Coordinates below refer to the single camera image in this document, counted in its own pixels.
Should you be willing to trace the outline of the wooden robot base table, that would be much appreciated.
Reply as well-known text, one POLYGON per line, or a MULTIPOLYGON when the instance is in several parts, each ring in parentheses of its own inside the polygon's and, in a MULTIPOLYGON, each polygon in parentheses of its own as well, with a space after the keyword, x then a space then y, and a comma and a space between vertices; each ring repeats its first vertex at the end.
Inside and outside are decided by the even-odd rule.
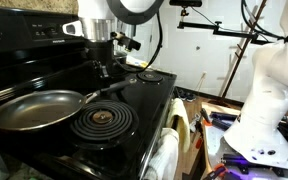
MULTIPOLYGON (((202 103, 202 107, 207 114, 211 112, 221 112, 226 114, 238 115, 239 110, 228 107, 218 106, 207 102, 202 103)), ((202 121, 204 149, 206 159, 206 172, 211 172, 216 165, 221 163, 224 154, 235 154, 223 138, 224 131, 208 125, 202 121)), ((270 168, 249 168, 248 174, 242 174, 238 167, 228 166, 227 169, 238 175, 242 180, 288 180, 288 170, 284 170, 284 176, 278 177, 270 168)))

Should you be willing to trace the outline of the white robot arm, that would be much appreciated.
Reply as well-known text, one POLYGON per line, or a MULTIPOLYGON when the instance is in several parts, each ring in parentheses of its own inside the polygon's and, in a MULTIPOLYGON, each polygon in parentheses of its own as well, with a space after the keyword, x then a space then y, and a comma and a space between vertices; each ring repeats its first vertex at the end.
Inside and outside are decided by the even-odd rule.
MULTIPOLYGON (((107 42, 120 34, 112 29, 119 19, 130 25, 155 16, 163 0, 77 0, 77 21, 62 26, 67 35, 90 42, 107 42)), ((224 133, 231 148, 246 160, 288 169, 288 142, 277 130, 288 111, 288 0, 280 18, 284 35, 253 54, 254 76, 241 113, 224 133)))

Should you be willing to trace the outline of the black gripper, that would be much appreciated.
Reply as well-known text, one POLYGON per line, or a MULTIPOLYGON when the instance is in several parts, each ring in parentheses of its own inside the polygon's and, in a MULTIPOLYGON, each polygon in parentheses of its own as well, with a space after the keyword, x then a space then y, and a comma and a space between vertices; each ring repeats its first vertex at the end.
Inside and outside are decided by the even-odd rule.
POLYGON ((102 79, 110 78, 113 63, 113 43, 85 41, 86 56, 93 63, 94 70, 102 79))

